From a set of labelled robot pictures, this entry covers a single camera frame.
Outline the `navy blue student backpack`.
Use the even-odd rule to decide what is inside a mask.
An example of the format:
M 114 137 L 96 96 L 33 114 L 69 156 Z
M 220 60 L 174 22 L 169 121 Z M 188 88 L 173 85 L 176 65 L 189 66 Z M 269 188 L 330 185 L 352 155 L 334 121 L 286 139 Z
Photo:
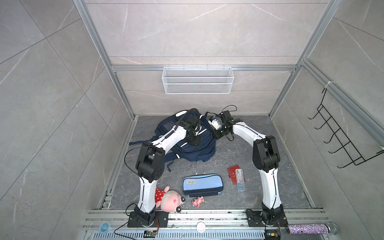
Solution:
M 186 133 L 185 138 L 175 143 L 168 152 L 162 149 L 158 140 L 176 137 L 175 131 Z M 197 109 L 181 111 L 162 120 L 155 129 L 155 136 L 148 141 L 136 141 L 131 145 L 141 144 L 136 169 L 143 173 L 145 169 L 163 171 L 165 163 L 171 165 L 176 159 L 190 162 L 206 162 L 216 152 L 216 139 L 212 135 L 206 116 Z

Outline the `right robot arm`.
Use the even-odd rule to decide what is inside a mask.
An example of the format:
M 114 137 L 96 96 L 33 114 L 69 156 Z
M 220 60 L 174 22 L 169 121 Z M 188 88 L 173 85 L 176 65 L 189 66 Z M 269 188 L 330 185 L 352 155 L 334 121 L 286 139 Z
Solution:
M 278 187 L 281 158 L 276 138 L 257 132 L 226 110 L 213 114 L 208 122 L 217 140 L 228 134 L 237 135 L 253 147 L 253 163 L 260 173 L 263 187 L 261 218 L 266 226 L 273 226 L 285 217 Z

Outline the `blue pencil case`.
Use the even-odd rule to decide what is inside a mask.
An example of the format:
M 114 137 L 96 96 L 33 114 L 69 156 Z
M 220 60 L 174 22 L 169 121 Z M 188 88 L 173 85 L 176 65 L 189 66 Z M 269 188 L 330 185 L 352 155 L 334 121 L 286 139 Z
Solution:
M 186 177 L 182 183 L 183 194 L 190 198 L 216 196 L 223 190 L 223 180 L 217 174 Z

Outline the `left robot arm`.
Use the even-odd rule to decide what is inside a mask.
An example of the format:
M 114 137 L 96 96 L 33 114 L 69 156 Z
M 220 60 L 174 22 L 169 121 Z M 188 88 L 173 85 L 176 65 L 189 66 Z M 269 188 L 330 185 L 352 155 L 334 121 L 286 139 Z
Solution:
M 155 193 L 158 179 L 165 169 L 166 154 L 182 140 L 197 147 L 202 142 L 198 135 L 200 118 L 192 116 L 191 112 L 198 110 L 192 108 L 185 111 L 168 132 L 155 141 L 144 142 L 140 147 L 136 162 L 136 174 L 140 178 L 140 197 L 134 213 L 144 227 L 151 226 L 155 220 Z

